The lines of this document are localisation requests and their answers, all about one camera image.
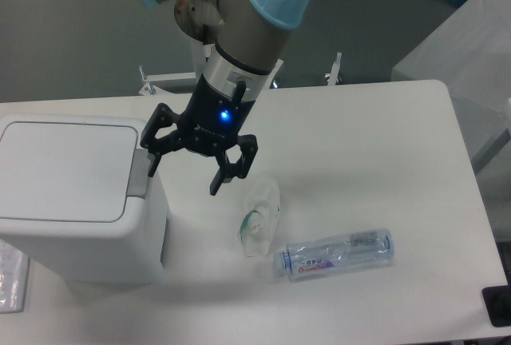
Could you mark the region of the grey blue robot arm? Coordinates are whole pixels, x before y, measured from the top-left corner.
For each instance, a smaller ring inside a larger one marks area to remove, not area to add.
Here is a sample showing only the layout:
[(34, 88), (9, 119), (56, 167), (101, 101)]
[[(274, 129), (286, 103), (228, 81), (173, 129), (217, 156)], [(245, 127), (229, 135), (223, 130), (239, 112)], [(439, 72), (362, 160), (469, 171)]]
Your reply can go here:
[[(142, 0), (158, 5), (169, 0)], [(141, 135), (149, 175), (161, 158), (181, 149), (214, 157), (219, 166), (211, 194), (245, 178), (258, 150), (240, 130), (310, 0), (205, 0), (222, 20), (212, 53), (183, 113), (166, 104), (153, 111)]]

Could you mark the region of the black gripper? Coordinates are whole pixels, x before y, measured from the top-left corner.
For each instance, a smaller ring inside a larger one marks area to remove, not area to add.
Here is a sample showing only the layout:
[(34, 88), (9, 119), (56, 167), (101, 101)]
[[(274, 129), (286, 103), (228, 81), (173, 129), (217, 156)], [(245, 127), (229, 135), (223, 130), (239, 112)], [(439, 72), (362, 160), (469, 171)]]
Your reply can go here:
[[(148, 177), (154, 177), (163, 155), (186, 148), (216, 158), (219, 168), (210, 184), (211, 196), (233, 178), (246, 178), (259, 148), (255, 135), (238, 136), (254, 105), (253, 101), (242, 100), (246, 91), (247, 83), (239, 80), (233, 95), (228, 96), (201, 77), (181, 115), (165, 103), (158, 104), (141, 134), (141, 147), (148, 151), (150, 160)], [(172, 132), (156, 136), (173, 125), (176, 129)], [(240, 157), (231, 162), (227, 150), (234, 146), (240, 148)]]

